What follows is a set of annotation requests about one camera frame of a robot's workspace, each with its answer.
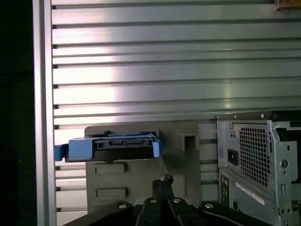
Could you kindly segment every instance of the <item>rectangular slot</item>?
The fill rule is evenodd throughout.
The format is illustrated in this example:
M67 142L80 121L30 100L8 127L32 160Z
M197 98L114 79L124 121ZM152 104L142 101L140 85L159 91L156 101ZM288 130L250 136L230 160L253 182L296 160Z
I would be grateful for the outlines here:
M228 162L238 166L238 152L233 149L228 149Z
M97 189L96 190L96 197L102 200L122 200L126 197L126 189L119 188L119 189Z
M291 121L290 127L301 127L301 121Z
M287 195L286 184L282 184L282 185L281 185L281 194L282 194L282 195Z

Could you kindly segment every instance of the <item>slotted metal panel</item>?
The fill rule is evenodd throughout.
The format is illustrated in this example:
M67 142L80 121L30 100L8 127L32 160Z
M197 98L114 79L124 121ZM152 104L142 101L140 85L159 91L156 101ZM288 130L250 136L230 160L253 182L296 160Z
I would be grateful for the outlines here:
M52 0L53 58L46 49L44 59L49 178L52 136L63 144L89 125L202 123L221 113L301 107L301 14L275 9L264 0ZM214 156L216 138L206 136L200 131L201 151ZM49 220L54 225L57 211L62 225L86 213L85 165L58 162L53 176L57 209Z

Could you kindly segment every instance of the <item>mounting hole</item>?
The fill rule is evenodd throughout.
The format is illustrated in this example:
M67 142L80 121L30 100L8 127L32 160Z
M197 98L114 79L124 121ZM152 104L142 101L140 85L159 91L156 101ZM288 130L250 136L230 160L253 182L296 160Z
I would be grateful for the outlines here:
M233 209L235 209L235 210L238 209L238 204L237 204L237 202L234 202L234 203L233 203Z
M122 204L119 204L118 207L121 209L124 209L127 207L127 205L125 203L122 203Z
M144 221L144 225L150 225L151 224L151 221L150 220L145 220Z
M280 167L283 168L283 169L286 169L288 167L287 160L280 161Z

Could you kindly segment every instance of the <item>metal screw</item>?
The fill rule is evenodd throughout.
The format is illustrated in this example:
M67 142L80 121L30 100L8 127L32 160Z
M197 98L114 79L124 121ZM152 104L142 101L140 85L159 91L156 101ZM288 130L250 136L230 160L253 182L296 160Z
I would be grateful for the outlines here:
M174 199L173 201L174 201L174 203L180 203L181 199Z
M127 205L125 205L125 204L120 204L118 207L121 208L121 209L124 209L124 208L127 207Z
M273 124L272 124L272 127L274 127L274 128L279 127L279 123L277 123L277 122L273 123Z
M212 209L214 206L211 203L207 203L207 204L205 204L205 207L207 209Z

